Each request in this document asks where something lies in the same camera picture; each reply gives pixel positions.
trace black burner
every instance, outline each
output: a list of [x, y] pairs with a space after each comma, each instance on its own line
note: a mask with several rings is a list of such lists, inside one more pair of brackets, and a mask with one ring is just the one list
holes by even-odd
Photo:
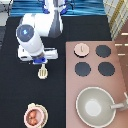
[[75, 72], [79, 76], [87, 76], [91, 71], [89, 64], [86, 62], [79, 62], [75, 66]]
[[106, 45], [99, 45], [96, 48], [96, 54], [100, 57], [108, 57], [111, 54], [111, 49]]
[[109, 62], [100, 63], [98, 70], [103, 76], [112, 76], [115, 72], [114, 66]]

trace black mat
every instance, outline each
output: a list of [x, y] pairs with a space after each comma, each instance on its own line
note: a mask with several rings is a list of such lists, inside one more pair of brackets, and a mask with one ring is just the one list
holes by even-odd
[[2, 43], [3, 43], [5, 30], [6, 30], [5, 26], [0, 26], [0, 49], [1, 49], [1, 46], [2, 46]]
[[115, 73], [114, 66], [109, 62], [100, 63], [98, 70], [103, 76], [112, 76]]
[[0, 127], [26, 128], [23, 116], [29, 103], [45, 106], [49, 119], [45, 128], [66, 128], [66, 41], [110, 41], [107, 16], [63, 17], [63, 34], [42, 38], [45, 47], [58, 49], [59, 58], [46, 65], [49, 76], [40, 80], [40, 66], [19, 63], [16, 27], [20, 18], [9, 18], [0, 52]]
[[96, 48], [96, 54], [102, 58], [106, 58], [111, 55], [111, 49], [106, 45], [99, 45]]
[[75, 65], [75, 72], [78, 76], [87, 76], [89, 75], [91, 68], [86, 62], [79, 62]]

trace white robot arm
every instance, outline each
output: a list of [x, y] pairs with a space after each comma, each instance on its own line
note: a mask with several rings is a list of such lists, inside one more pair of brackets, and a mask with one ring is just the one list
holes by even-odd
[[19, 42], [18, 57], [22, 61], [33, 60], [33, 64], [47, 63], [47, 59], [57, 59], [55, 48], [44, 48], [40, 36], [58, 37], [63, 30], [63, 23], [58, 6], [50, 4], [49, 14], [25, 14], [16, 29], [16, 37]]

